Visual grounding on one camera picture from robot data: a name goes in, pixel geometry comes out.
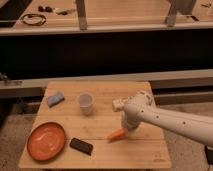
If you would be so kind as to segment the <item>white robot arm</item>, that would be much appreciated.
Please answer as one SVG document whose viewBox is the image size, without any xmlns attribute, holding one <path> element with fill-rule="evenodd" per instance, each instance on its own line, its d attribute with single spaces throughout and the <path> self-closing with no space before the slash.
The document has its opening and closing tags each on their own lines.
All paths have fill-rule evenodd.
<svg viewBox="0 0 213 171">
<path fill-rule="evenodd" d="M 123 127 L 133 130 L 146 122 L 213 148 L 213 117 L 161 109 L 153 101 L 146 91 L 122 99 Z"/>
</svg>

